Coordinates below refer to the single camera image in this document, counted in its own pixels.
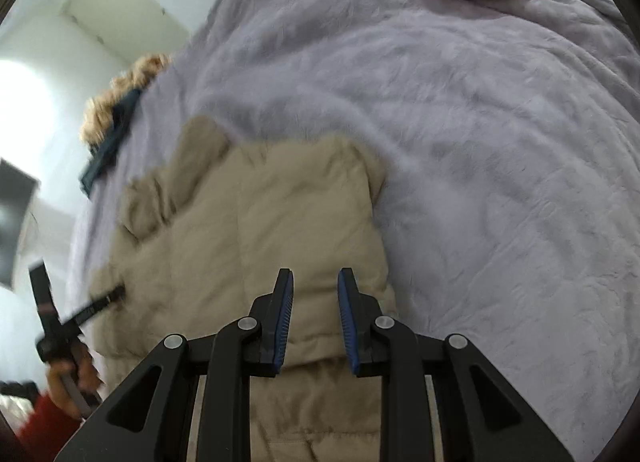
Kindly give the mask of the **person left hand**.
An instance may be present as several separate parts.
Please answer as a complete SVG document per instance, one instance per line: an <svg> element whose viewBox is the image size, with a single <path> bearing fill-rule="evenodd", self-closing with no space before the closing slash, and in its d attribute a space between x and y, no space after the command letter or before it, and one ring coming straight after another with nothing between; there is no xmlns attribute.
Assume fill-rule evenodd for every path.
<svg viewBox="0 0 640 462"><path fill-rule="evenodd" d="M82 420L91 413L86 397L97 397L103 382L85 345L79 346L74 356L74 360L55 360L49 364L47 394L68 416Z"/></svg>

